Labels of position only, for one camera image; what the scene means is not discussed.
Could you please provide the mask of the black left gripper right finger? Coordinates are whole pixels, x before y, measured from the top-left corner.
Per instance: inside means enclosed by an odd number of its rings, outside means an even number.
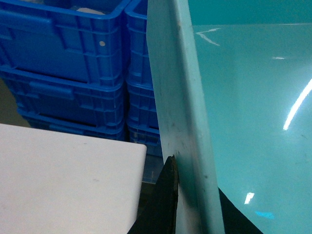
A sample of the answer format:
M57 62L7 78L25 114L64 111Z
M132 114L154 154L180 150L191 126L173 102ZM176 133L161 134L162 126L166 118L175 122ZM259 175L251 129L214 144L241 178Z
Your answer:
M226 234L259 234L260 230L219 189Z

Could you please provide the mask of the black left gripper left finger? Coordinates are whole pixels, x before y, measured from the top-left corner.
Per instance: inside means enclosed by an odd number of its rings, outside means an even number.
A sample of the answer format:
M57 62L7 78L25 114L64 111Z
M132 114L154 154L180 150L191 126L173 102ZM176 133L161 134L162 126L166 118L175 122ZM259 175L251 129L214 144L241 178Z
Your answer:
M169 156L145 208L129 230L130 234L174 234L178 204L178 169Z

